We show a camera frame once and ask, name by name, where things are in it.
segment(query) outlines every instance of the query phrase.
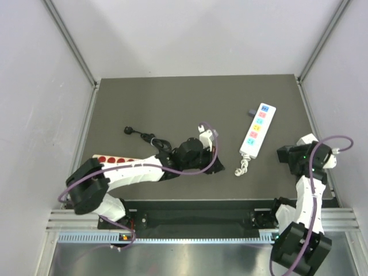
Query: white cable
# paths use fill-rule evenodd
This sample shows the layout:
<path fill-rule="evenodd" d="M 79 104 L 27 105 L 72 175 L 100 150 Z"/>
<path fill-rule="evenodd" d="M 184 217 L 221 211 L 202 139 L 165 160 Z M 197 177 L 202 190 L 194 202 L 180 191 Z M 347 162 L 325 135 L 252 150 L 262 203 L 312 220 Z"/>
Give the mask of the white cable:
<path fill-rule="evenodd" d="M 237 168 L 235 170 L 235 175 L 237 177 L 245 174 L 248 171 L 248 164 L 249 161 L 251 160 L 251 157 L 249 156 L 249 154 L 242 154 L 242 160 L 240 161 L 240 168 Z"/>

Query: power strip socket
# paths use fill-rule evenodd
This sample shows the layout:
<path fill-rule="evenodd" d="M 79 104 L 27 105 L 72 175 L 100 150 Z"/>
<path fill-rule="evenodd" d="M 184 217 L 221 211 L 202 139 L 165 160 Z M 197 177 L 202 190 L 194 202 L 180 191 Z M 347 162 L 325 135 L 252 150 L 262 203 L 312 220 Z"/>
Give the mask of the power strip socket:
<path fill-rule="evenodd" d="M 250 129 L 240 147 L 240 153 L 249 155 L 255 159 L 258 156 L 260 147 L 266 137 L 266 133 L 270 127 L 271 121 L 276 112 L 276 108 L 266 103 L 261 103 L 254 116 Z"/>

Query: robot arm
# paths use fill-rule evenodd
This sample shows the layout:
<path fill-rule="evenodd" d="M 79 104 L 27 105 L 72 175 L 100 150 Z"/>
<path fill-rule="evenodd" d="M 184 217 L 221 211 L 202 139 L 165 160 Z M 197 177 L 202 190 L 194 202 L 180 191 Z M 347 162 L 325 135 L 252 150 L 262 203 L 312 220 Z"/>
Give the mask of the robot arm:
<path fill-rule="evenodd" d="M 324 236 L 321 207 L 323 191 L 327 184 L 327 174 L 324 169 L 336 166 L 336 156 L 329 146 L 322 144 L 311 160 L 311 152 L 317 143 L 314 135 L 310 134 L 301 138 L 295 146 L 284 146 L 278 149 L 279 161 L 287 163 L 291 174 L 297 177 L 297 202 L 296 206 L 293 206 L 284 198 L 275 199 L 271 210 L 271 216 L 276 218 L 281 233 L 273 246 L 271 259 L 285 267 L 290 267 L 311 227 L 313 198 L 316 198 L 317 213 L 309 249 L 304 252 L 294 270 L 300 275 L 310 276 L 314 275 L 332 247 L 331 240 Z M 312 162 L 313 175 L 309 175 L 309 162 Z M 315 186 L 314 195 L 311 191 L 311 177 Z"/>
<path fill-rule="evenodd" d="M 76 214 L 93 212 L 109 220 L 118 221 L 127 215 L 123 200 L 114 198 L 107 192 L 125 185 L 165 181 L 179 176 L 177 173 L 162 170 L 162 167 L 175 171 L 206 168 L 212 162 L 216 150 L 212 146 L 214 137 L 211 131 L 204 131 L 201 127 L 198 129 L 201 133 L 199 139 L 189 138 L 172 152 L 160 152 L 143 160 L 129 162 L 127 165 L 129 167 L 114 170 L 114 167 L 122 164 L 100 163 L 97 158 L 88 159 L 67 179 L 67 186 L 101 169 L 110 168 L 111 170 L 89 178 L 70 190 L 74 212 Z M 153 164 L 157 167 L 144 166 L 144 164 Z M 223 169 L 225 169 L 224 166 L 216 158 L 205 173 L 213 174 Z"/>

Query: white power strip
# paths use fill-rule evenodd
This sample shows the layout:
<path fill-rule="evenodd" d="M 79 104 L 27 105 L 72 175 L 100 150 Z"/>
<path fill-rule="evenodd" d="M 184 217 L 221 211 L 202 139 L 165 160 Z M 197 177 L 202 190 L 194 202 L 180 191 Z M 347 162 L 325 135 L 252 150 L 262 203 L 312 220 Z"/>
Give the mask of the white power strip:
<path fill-rule="evenodd" d="M 254 116 L 251 127 L 240 147 L 240 154 L 243 159 L 241 160 L 241 168 L 237 168 L 235 175 L 237 177 L 245 174 L 248 170 L 248 163 L 251 159 L 256 159 L 266 133 L 271 124 L 272 118 L 276 112 L 276 108 L 265 103 L 261 103 Z"/>

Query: black plug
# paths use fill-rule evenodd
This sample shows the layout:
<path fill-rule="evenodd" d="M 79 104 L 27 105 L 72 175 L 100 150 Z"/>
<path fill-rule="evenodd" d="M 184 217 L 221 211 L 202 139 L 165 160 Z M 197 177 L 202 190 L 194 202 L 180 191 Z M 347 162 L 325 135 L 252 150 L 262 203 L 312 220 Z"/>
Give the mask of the black plug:
<path fill-rule="evenodd" d="M 124 133 L 125 134 L 128 134 L 128 135 L 130 135 L 130 134 L 132 134 L 133 132 L 135 132 L 135 130 L 132 128 L 132 127 L 128 127 L 128 126 L 126 126 L 125 128 L 124 128 Z"/>

